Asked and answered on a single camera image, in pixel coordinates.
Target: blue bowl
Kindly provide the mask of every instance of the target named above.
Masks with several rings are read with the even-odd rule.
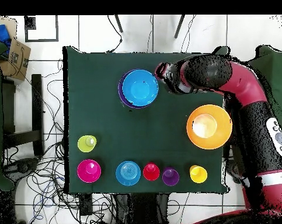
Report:
[[[158,82],[150,72],[136,69],[123,80],[122,91],[128,102],[142,107],[152,103],[157,97]]]
[[[116,178],[124,186],[133,186],[141,177],[141,169],[136,162],[122,162],[116,169]]]
[[[132,72],[132,71],[126,72],[126,73],[121,77],[121,79],[120,79],[120,81],[119,81],[119,84],[118,84],[118,94],[119,94],[119,96],[120,96],[121,101],[122,101],[126,106],[131,107],[131,108],[134,108],[134,109],[141,109],[141,108],[144,108],[144,107],[146,107],[146,106],[137,107],[137,106],[132,105],[132,104],[124,97],[123,92],[122,92],[122,84],[123,84],[123,81],[124,81],[125,77],[126,77],[130,72]]]

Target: red robot arm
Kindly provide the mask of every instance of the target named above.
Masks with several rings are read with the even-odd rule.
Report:
[[[160,63],[155,76],[176,94],[229,93],[238,110],[245,165],[242,177],[247,208],[282,214],[282,129],[254,71],[232,57],[196,55],[175,64]]]

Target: white floor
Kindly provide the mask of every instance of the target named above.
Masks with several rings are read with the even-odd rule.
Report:
[[[155,53],[178,53],[186,52],[189,36],[187,35],[183,48],[182,43],[188,30],[188,24],[193,15],[186,15],[182,24],[179,36],[174,39],[174,33],[180,18],[180,15],[154,15],[154,52]],[[31,79],[32,74],[42,74],[46,76],[58,71],[61,67],[62,47],[74,46],[82,52],[94,53],[105,52],[116,47],[119,43],[119,36],[110,25],[107,16],[58,16],[58,37],[59,42],[34,42],[25,43],[24,17],[10,16],[17,20],[17,39],[29,46],[32,51],[30,55],[29,67],[26,77]],[[150,15],[119,15],[124,33],[122,33],[123,42],[115,52],[146,52],[148,36],[151,31]],[[110,16],[111,21],[118,30],[114,16]],[[54,39],[55,38],[55,19],[54,16],[36,16],[37,30],[29,30],[29,39]],[[261,44],[270,44],[274,48],[282,51],[282,17],[270,15],[228,15],[228,32],[226,15],[197,15],[190,28],[190,43],[187,52],[210,53],[218,46],[226,45],[231,48],[231,54],[240,60],[247,61],[255,56],[255,48]],[[148,52],[152,52],[152,36],[149,41]],[[56,112],[58,109],[58,100],[55,99],[46,90],[50,81],[49,90],[63,101],[62,72],[43,78],[43,98],[51,108]],[[28,81],[15,80],[17,84],[15,94],[15,125],[16,132],[28,131],[32,129],[32,97],[31,86]],[[44,107],[44,139],[47,139],[48,132],[53,124],[53,120]],[[57,113],[55,120],[63,127],[64,115],[63,105]],[[56,140],[62,139],[61,132],[53,132],[45,141],[45,147],[54,144]],[[21,145],[19,153],[15,159],[33,156],[31,144]],[[51,150],[46,154],[47,158],[53,157]],[[61,173],[64,172],[62,166],[59,167]],[[29,222],[34,216],[33,202],[40,189],[28,179],[28,184],[24,178],[16,192],[16,215],[19,220],[24,219]],[[182,224],[191,224],[223,212],[229,212],[244,208],[242,191],[239,185],[236,185],[232,178],[226,176],[226,184],[230,187],[229,193],[225,195],[218,194],[191,194],[186,202],[187,194],[171,194],[168,214],[170,224],[179,224],[186,203]],[[41,220],[35,220],[33,224],[48,224],[48,220],[57,210],[55,206],[44,207],[40,215],[44,217]],[[105,220],[109,221],[110,214],[107,211]],[[72,217],[68,209],[60,210],[57,214],[57,221],[50,224],[78,224]]]

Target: purple bowl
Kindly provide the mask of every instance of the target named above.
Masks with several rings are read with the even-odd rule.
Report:
[[[126,77],[130,72],[132,72],[132,71],[135,71],[135,69],[132,69],[131,71],[126,72],[126,73],[121,77],[121,79],[120,79],[120,81],[119,81],[119,84],[118,84],[118,93],[119,93],[119,96],[120,96],[121,101],[122,101],[126,106],[131,107],[131,108],[134,108],[134,109],[141,109],[141,108],[144,108],[144,107],[146,107],[146,106],[149,106],[151,103],[148,104],[148,105],[146,105],[146,106],[141,106],[141,107],[139,107],[139,106],[134,106],[133,104],[131,104],[131,103],[125,98],[125,96],[123,95],[123,91],[122,91],[122,84],[123,84],[123,81],[124,81],[125,77]]]

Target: orange bowl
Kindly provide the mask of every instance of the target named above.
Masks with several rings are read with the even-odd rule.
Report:
[[[209,125],[203,135],[199,134],[198,129],[200,128],[193,129],[194,122],[198,120],[203,123],[202,128]],[[217,149],[229,139],[232,132],[232,120],[222,107],[211,104],[203,105],[191,113],[187,120],[186,131],[192,143],[199,148]]]

